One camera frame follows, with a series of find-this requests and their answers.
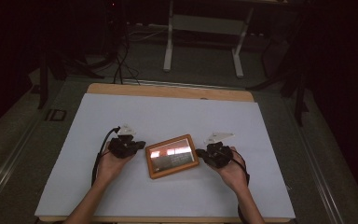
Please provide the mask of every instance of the floor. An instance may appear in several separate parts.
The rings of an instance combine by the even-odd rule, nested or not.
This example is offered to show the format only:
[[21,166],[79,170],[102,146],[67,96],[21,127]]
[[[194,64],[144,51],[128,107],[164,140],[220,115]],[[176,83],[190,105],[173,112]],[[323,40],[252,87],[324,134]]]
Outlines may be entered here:
[[[125,84],[245,90],[266,80],[261,63],[264,37],[246,38],[241,52],[246,75],[238,79],[227,45],[188,41],[186,34],[179,33],[174,36],[172,71],[163,72],[165,35],[161,32],[153,38],[145,38],[145,34],[130,36],[123,63]],[[29,92],[0,119],[0,223],[44,223],[36,219],[34,210],[82,96],[92,82],[112,82],[116,69],[117,65],[112,64],[96,70],[105,79],[95,80],[68,68],[70,76],[66,81],[50,77],[49,100],[44,109],[37,110],[39,96]],[[35,70],[30,74],[35,84],[38,73]],[[358,188],[312,92],[306,91],[308,112],[302,114],[300,127],[293,116],[295,98],[282,98],[281,86],[277,83],[253,91],[253,95],[295,209],[296,220],[291,222],[358,223]],[[46,119],[50,109],[65,110],[65,120]]]

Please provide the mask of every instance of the person's right hand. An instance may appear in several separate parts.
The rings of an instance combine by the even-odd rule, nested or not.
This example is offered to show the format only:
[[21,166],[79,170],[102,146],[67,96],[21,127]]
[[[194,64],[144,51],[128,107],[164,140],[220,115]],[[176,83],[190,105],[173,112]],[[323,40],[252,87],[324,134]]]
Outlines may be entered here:
[[[245,166],[245,163],[241,156],[236,153],[237,149],[235,147],[231,147],[231,149],[235,151],[232,152],[233,159],[239,162],[241,165]],[[234,190],[234,192],[238,192],[239,190],[248,188],[246,174],[237,163],[231,161],[228,165],[220,169],[217,169],[212,166],[210,167],[214,169],[218,174],[220,174],[226,185],[228,185],[232,190]]]

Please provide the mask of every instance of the hand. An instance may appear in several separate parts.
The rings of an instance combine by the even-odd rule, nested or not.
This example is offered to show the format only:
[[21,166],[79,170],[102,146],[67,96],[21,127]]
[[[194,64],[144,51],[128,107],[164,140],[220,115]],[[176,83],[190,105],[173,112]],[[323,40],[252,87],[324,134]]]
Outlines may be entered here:
[[134,155],[132,155],[124,159],[117,158],[109,151],[109,143],[110,142],[106,143],[102,153],[100,164],[98,165],[97,178],[95,180],[96,183],[102,183],[106,186],[118,177],[124,165],[134,157]]
[[[231,147],[233,152],[233,159],[239,162],[241,165],[245,166],[245,162],[241,158],[241,156],[236,153],[237,149],[235,147]],[[225,167],[217,169],[215,167],[210,166],[214,169],[220,176],[222,177],[223,181],[226,185],[228,185],[234,192],[238,192],[242,189],[247,189],[247,180],[245,172],[240,168],[240,166],[235,162],[230,162]]]

